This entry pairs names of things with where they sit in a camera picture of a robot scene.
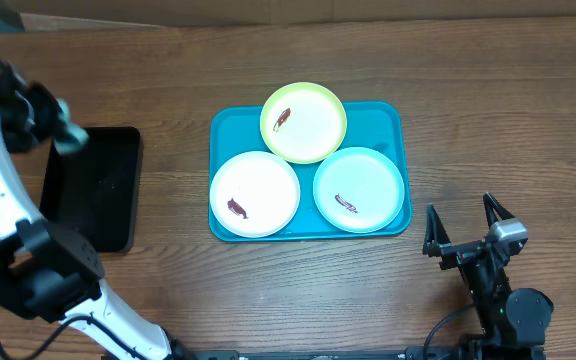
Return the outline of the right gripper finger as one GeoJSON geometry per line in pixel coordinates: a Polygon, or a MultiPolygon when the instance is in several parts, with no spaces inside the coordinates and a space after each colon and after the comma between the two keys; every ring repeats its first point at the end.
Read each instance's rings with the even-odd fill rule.
{"type": "Polygon", "coordinates": [[[440,248],[450,244],[451,241],[437,211],[432,204],[429,204],[426,209],[426,232],[423,247],[440,248]]]}
{"type": "Polygon", "coordinates": [[[483,204],[488,225],[493,225],[500,220],[508,220],[514,217],[490,192],[486,192],[483,195],[483,204]]]}

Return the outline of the green sponge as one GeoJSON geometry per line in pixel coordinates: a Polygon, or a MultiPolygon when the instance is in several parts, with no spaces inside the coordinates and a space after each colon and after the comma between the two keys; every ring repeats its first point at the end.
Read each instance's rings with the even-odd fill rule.
{"type": "Polygon", "coordinates": [[[79,152],[88,142],[88,133],[71,121],[71,113],[67,102],[58,98],[59,106],[58,126],[53,135],[56,151],[62,155],[72,155],[79,152]]]}

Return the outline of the yellow-green plate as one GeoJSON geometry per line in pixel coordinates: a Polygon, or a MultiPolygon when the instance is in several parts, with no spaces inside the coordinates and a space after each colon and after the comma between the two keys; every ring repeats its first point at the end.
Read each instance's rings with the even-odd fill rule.
{"type": "Polygon", "coordinates": [[[328,88],[296,82],[273,92],[262,106],[260,132],[271,152],[295,164],[319,162],[335,152],[348,127],[345,108],[328,88]]]}

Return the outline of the white plate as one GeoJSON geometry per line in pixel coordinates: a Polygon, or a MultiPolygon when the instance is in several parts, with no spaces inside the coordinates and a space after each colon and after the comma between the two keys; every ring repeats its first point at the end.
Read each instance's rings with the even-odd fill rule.
{"type": "Polygon", "coordinates": [[[300,184],[282,158],[249,151],[217,170],[209,201],[217,222],[226,230],[244,238],[262,238],[292,220],[300,203],[300,184]]]}

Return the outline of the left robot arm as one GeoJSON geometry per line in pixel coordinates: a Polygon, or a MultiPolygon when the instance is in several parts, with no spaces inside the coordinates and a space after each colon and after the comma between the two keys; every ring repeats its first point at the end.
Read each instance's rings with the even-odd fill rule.
{"type": "MultiPolygon", "coordinates": [[[[85,334],[116,359],[191,359],[162,327],[138,315],[108,285],[97,252],[82,235],[49,222],[30,199],[10,156],[53,138],[72,154],[87,142],[66,102],[28,83],[0,61],[0,307],[58,328],[40,356],[67,328],[85,334]]],[[[9,358],[0,338],[0,358],[9,358]]]]}

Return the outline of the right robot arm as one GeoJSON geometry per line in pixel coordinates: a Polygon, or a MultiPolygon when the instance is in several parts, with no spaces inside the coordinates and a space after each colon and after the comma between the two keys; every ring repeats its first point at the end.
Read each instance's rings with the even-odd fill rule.
{"type": "Polygon", "coordinates": [[[483,204],[488,224],[480,240],[454,245],[432,205],[426,210],[422,253],[439,257],[443,270],[456,268],[468,288],[472,303],[433,327],[424,341],[422,357],[438,359],[543,359],[546,330],[554,311],[553,302],[532,288],[513,289],[505,273],[513,256],[528,241],[527,227],[486,193],[483,204]],[[466,334],[450,351],[433,349],[434,335],[448,322],[475,310],[482,333],[466,334]]]}

